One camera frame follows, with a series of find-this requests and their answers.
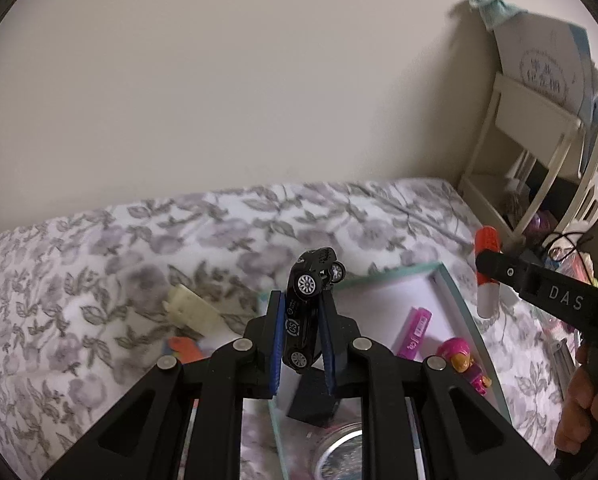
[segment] white wall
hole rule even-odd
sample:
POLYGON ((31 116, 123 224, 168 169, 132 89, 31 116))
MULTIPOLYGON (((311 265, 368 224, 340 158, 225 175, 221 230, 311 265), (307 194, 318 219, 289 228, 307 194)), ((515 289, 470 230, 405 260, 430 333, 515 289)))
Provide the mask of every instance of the white wall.
MULTIPOLYGON (((462 0, 19 0, 0 231, 176 192, 457 179, 498 64, 462 0)), ((578 0, 509 0, 598 29, 578 0)))

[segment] black toy car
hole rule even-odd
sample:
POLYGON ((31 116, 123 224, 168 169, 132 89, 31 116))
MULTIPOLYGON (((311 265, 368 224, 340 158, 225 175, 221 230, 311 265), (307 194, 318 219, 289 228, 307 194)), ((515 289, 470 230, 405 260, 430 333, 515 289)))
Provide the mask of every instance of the black toy car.
POLYGON ((301 373, 321 355, 317 339, 319 294, 341 282, 346 268, 331 247, 304 252, 290 270, 285 293, 283 362, 301 373))

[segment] blue gripper pad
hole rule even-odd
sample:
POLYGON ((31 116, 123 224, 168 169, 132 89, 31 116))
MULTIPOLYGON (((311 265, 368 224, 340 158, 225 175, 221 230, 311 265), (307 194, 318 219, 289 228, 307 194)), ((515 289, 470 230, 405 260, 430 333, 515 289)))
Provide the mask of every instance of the blue gripper pad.
POLYGON ((321 355, 323 357, 323 370, 325 372, 326 387, 328 389, 328 393, 332 394, 335 388, 335 356, 332 352, 330 328, 328 327, 328 320, 326 318, 322 300, 319 300, 317 322, 319 323, 319 338, 321 339, 321 355))
MULTIPOLYGON (((268 304, 268 315, 270 309, 275 306, 268 304)), ((284 334, 285 334, 285 294, 279 294, 279 303, 276 305, 277 318, 275 319, 275 337, 273 339, 272 352, 270 355, 270 390, 273 395, 277 394, 279 389, 279 379, 281 378, 281 357, 284 352, 284 334)))

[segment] bed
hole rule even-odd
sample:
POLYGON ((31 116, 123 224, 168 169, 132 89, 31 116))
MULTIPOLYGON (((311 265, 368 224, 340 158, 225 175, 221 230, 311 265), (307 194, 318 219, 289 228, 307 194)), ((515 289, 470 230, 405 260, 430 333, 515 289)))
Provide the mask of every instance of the bed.
MULTIPOLYGON (((441 261, 475 316, 478 228, 447 182, 416 178, 192 193, 2 233, 0 452, 20 478, 41 478, 162 354, 170 285, 242 332, 303 250, 332 246, 358 276, 441 261)), ((507 301, 476 322, 515 428, 550 461, 562 399, 539 320, 507 301)), ((245 415, 244 479, 277 478, 265 413, 245 415)))

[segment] pink toy figure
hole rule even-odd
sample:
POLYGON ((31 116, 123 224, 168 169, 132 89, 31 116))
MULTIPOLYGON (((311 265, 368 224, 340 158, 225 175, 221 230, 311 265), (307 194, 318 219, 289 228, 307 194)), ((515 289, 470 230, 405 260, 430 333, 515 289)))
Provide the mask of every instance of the pink toy figure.
POLYGON ((462 337, 453 337, 442 343, 437 355, 448 361, 460 374, 470 367, 470 346, 462 337))
POLYGON ((472 361, 470 368, 468 368, 462 375, 481 396, 485 396, 486 388, 492 386, 492 380, 483 373, 481 367, 474 361, 472 361))
POLYGON ((448 339, 437 349, 437 355, 448 361, 452 368, 457 370, 482 396, 486 394, 486 388, 492 385, 492 380, 470 357, 470 346, 465 339, 461 337, 448 339))

